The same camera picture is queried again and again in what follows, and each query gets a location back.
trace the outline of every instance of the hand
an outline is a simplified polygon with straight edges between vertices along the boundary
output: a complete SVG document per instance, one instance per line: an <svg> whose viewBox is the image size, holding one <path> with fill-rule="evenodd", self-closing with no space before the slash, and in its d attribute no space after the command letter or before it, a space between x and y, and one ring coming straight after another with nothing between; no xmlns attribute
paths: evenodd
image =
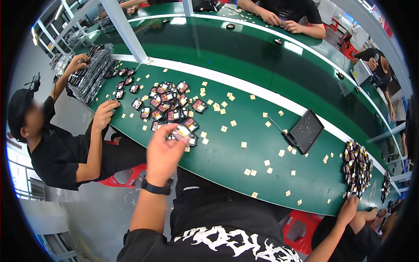
<svg viewBox="0 0 419 262"><path fill-rule="evenodd" d="M284 29L292 34L300 34L303 32L303 26L292 20L284 22Z"/></svg>
<svg viewBox="0 0 419 262"><path fill-rule="evenodd" d="M79 70L82 67L87 66L86 63L78 63L79 60L88 61L90 58L86 54L78 54L73 57L70 64L67 66L67 69L65 70L65 73L70 75L75 73L77 70Z"/></svg>
<svg viewBox="0 0 419 262"><path fill-rule="evenodd" d="M366 64L372 71L375 71L378 66L378 63L374 58L370 58L370 60L368 60Z"/></svg>
<svg viewBox="0 0 419 262"><path fill-rule="evenodd" d="M267 22L271 26L280 26L281 21L279 20L278 16L268 10L264 9L260 16L262 17L263 21Z"/></svg>
<svg viewBox="0 0 419 262"><path fill-rule="evenodd" d="M108 100L98 106L95 117L93 118L92 129L102 131L111 121L111 116L114 114L111 110L119 107L119 101Z"/></svg>
<svg viewBox="0 0 419 262"><path fill-rule="evenodd" d="M167 135L177 124L162 125L147 146L147 182L157 187L164 187L176 170L188 139L182 141L166 140Z"/></svg>
<svg viewBox="0 0 419 262"><path fill-rule="evenodd" d="M357 207L360 199L355 195L350 194L349 198L345 200L343 206L339 212L336 224L346 226L351 222L357 213Z"/></svg>

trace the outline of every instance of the tattooed arm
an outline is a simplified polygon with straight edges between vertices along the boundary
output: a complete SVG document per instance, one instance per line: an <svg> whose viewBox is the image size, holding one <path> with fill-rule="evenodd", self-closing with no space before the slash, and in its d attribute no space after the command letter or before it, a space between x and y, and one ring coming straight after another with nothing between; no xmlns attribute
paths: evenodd
<svg viewBox="0 0 419 262"><path fill-rule="evenodd" d="M277 15L256 5L252 0L237 0L237 5L248 12L260 15L271 26L279 26L281 24Z"/></svg>

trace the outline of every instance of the red plastic stool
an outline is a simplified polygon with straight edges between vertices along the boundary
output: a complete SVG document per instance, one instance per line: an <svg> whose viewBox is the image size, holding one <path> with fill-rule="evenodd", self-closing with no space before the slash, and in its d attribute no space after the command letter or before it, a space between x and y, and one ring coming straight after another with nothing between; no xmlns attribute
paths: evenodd
<svg viewBox="0 0 419 262"><path fill-rule="evenodd" d="M313 237L314 231L321 222L321 218L312 213L307 213L303 211L293 210L290 213L290 219L284 227L284 242L292 247L294 250L303 253L305 255L310 255L311 250L311 239ZM305 225L305 234L304 236L298 237L295 241L291 241L287 238L287 234L290 231L292 225L295 221L300 221Z"/></svg>
<svg viewBox="0 0 419 262"><path fill-rule="evenodd" d="M339 22L334 17L332 17L332 23L330 23L329 27L333 29L333 32L338 30L338 25Z"/></svg>
<svg viewBox="0 0 419 262"><path fill-rule="evenodd" d="M355 59L352 53L355 52L355 54L358 54L358 50L356 50L355 47L353 47L349 41L342 45L340 51L351 61Z"/></svg>
<svg viewBox="0 0 419 262"><path fill-rule="evenodd" d="M116 145L114 142L112 141L106 141L108 144L111 145ZM108 177L105 180L102 181L98 181L98 183L108 186L108 187L128 187L130 189L133 189L134 186L134 182L137 180L138 176L140 175L140 173L142 171L147 170L147 164L141 164L139 166L136 166L134 168L132 168L132 174L129 178L129 180L125 183L125 184L120 184L115 178L114 175L111 177Z"/></svg>

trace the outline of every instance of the dark pants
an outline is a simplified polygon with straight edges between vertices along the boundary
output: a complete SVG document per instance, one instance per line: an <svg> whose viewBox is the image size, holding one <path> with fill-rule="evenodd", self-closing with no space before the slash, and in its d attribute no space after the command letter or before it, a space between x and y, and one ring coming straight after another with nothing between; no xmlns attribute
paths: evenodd
<svg viewBox="0 0 419 262"><path fill-rule="evenodd" d="M173 200L172 213L170 215L171 235L177 236L177 223L182 224L188 213L195 208L214 203L216 201L242 201L249 204L264 205L271 209L278 222L285 218L292 209L267 203L241 193L222 187L209 180L201 178L181 167L177 169L178 181L176 183L176 199Z"/></svg>
<svg viewBox="0 0 419 262"><path fill-rule="evenodd" d="M92 132L92 124L93 120L90 122L85 133L89 139ZM105 137L108 129L109 125L102 130L102 139ZM146 148L124 134L121 134L121 137L118 145L111 145L105 142L105 140L103 141L101 174L93 181L105 180L113 176L116 172L146 163Z"/></svg>

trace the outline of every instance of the black t-shirt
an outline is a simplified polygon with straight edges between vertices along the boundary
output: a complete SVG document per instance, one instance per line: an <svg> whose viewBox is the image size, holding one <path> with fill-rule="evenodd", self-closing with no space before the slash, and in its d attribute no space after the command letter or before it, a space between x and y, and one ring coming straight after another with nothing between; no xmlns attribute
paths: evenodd
<svg viewBox="0 0 419 262"><path fill-rule="evenodd" d="M283 20L299 22L303 16L312 24L322 24L318 9L312 0L259 0L259 6Z"/></svg>
<svg viewBox="0 0 419 262"><path fill-rule="evenodd" d="M301 261L284 244L273 212L242 201L211 203L184 215L172 239L149 229L127 233L117 262Z"/></svg>
<svg viewBox="0 0 419 262"><path fill-rule="evenodd" d="M362 59L364 61L368 61L368 60L370 60L370 58L374 58L374 56L376 54L380 55L380 53L378 52L377 49L368 48L367 50L356 54L355 58ZM380 58L378 59L377 63L378 63L377 68L374 71L372 71L372 74L374 75L373 81L374 81L374 83L377 84L377 87L379 87L383 92L385 92L385 91L387 91L387 86L388 86L388 83L390 83L391 76L390 76L390 74L384 73L383 66L381 65L381 59Z"/></svg>
<svg viewBox="0 0 419 262"><path fill-rule="evenodd" d="M54 100L48 97L44 102L45 122L42 138L29 155L38 176L50 187L78 190L76 182L78 163L87 163L90 140L85 135L73 137L70 132L50 123L55 115Z"/></svg>

